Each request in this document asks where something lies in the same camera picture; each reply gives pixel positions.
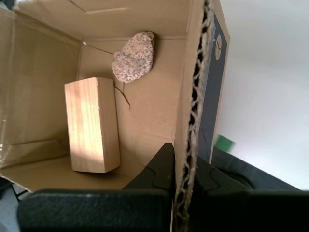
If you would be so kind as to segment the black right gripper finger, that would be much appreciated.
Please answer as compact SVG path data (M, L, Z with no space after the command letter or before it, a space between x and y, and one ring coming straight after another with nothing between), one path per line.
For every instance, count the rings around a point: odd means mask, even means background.
M165 143L121 190L40 190L17 208L22 232L168 232L175 155Z
M192 232L307 232L309 193L249 188L197 158Z

